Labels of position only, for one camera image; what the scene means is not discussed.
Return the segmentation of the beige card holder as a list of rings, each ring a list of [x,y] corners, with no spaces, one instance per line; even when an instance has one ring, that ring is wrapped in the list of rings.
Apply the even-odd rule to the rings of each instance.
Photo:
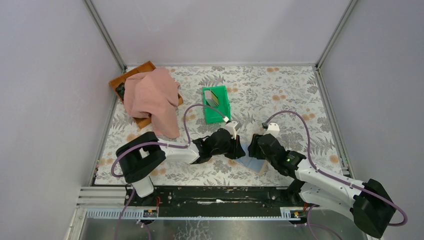
[[[264,174],[264,171],[267,168],[267,161],[262,159],[256,159],[249,156],[248,146],[245,143],[241,144],[243,151],[245,152],[245,156],[238,158],[235,160],[237,164],[242,165],[248,170],[254,172],[255,174],[261,176]]]

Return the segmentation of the green plastic bin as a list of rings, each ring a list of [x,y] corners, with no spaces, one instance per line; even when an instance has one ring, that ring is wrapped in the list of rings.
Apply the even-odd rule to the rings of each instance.
[[[225,86],[214,86],[214,87],[203,87],[202,88],[202,96],[203,103],[208,105],[205,99],[205,91],[211,90],[218,98],[219,104],[217,107],[213,107],[215,110],[218,110],[225,117],[228,117],[231,120],[231,107],[228,98],[227,88]],[[221,116],[218,112],[212,110],[211,108],[204,108],[204,118],[207,124],[221,123],[223,122],[223,116]]]

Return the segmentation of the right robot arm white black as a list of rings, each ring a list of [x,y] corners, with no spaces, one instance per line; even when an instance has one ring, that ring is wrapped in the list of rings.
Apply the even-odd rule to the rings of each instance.
[[[266,160],[279,174],[293,178],[290,194],[349,218],[369,236],[381,238],[396,212],[379,181],[363,182],[313,167],[305,155],[286,150],[272,134],[254,134],[247,149],[250,157]]]

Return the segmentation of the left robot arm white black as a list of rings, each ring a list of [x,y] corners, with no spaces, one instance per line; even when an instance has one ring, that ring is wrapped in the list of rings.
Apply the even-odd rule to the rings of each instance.
[[[213,156],[236,160],[246,155],[240,136],[233,136],[224,128],[189,145],[159,139],[152,131],[146,132],[115,152],[124,180],[140,198],[151,195],[155,187],[150,174],[163,162],[181,162],[198,165]]]

